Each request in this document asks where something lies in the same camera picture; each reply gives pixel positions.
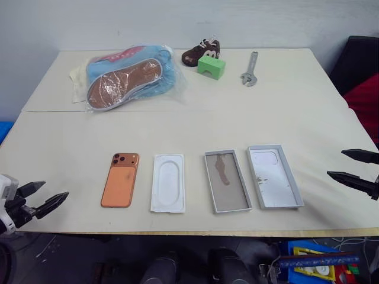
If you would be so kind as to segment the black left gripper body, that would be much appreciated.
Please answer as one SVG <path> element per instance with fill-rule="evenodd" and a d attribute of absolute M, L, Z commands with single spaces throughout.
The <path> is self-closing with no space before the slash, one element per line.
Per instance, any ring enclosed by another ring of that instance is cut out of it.
<path fill-rule="evenodd" d="M 5 209 L 17 228 L 30 222 L 36 215 L 36 210 L 26 205 L 26 197 L 33 191 L 17 191 L 13 200 L 6 201 Z"/>

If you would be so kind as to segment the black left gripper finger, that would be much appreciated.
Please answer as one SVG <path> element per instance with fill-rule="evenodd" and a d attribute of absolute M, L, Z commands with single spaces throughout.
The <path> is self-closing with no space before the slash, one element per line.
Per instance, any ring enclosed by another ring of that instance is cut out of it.
<path fill-rule="evenodd" d="M 21 197 L 28 197 L 37 192 L 45 183 L 45 181 L 27 183 L 26 185 L 19 187 L 16 194 Z"/>
<path fill-rule="evenodd" d="M 54 211 L 56 208 L 58 208 L 68 197 L 69 192 L 63 192 L 59 193 L 57 195 L 52 196 L 48 200 L 45 201 L 45 203 L 37 208 L 35 208 L 35 217 L 37 219 L 42 219 L 47 214 Z"/>

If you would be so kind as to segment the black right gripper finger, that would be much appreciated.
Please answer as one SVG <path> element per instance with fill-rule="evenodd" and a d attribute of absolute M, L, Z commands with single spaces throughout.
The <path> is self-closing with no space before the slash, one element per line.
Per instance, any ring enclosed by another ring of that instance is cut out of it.
<path fill-rule="evenodd" d="M 342 150 L 342 154 L 360 161 L 364 163 L 374 163 L 378 164 L 379 160 L 379 154 L 372 152 L 372 151 L 367 151 L 367 150 L 362 150 L 362 149 L 348 149 L 348 150 Z"/>
<path fill-rule="evenodd" d="M 327 171 L 327 174 L 335 181 L 356 189 L 361 192 L 365 192 L 373 200 L 378 200 L 378 181 L 370 182 L 368 180 L 361 179 L 359 176 L 352 175 L 345 172 Z"/>

